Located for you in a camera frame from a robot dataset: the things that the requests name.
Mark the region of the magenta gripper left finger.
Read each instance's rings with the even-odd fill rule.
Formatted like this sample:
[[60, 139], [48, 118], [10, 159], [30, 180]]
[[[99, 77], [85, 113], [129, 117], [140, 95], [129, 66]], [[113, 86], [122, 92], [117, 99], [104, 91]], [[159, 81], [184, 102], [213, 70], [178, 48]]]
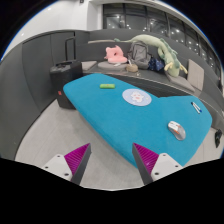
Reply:
[[56, 154], [42, 169], [79, 185], [90, 155], [91, 144], [88, 143], [66, 155]]

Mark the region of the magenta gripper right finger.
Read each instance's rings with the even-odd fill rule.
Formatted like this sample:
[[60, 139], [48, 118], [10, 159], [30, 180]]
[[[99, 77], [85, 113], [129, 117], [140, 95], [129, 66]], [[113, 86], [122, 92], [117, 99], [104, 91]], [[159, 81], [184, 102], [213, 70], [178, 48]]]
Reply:
[[182, 169], [182, 166], [167, 153], [157, 154], [137, 143], [132, 145], [132, 154], [144, 185]]

